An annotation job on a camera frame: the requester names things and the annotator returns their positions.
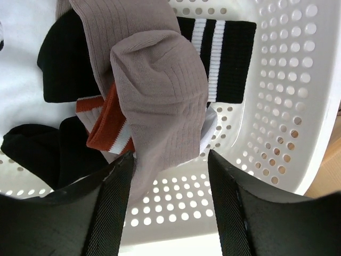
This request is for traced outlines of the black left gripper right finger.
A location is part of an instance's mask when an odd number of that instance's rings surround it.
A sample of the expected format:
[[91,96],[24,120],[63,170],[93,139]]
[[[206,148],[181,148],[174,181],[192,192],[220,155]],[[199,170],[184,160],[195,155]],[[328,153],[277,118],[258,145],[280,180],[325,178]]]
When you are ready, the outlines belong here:
[[340,192],[296,195],[214,150],[208,172],[223,255],[340,255]]

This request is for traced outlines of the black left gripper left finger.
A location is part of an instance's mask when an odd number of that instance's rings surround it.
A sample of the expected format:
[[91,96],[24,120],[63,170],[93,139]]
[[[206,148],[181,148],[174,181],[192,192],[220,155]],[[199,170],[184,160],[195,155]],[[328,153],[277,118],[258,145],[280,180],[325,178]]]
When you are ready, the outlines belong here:
[[117,255],[134,168],[125,153],[45,197],[1,196],[1,255]]

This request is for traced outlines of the taupe sock with orange stripes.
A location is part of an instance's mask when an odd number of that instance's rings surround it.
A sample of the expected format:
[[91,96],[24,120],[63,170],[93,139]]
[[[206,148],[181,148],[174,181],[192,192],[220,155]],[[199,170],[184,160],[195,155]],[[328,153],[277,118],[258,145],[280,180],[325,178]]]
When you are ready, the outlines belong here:
[[167,1],[57,1],[80,18],[105,98],[113,83],[135,148],[129,205],[160,171],[199,156],[208,100],[200,56]]

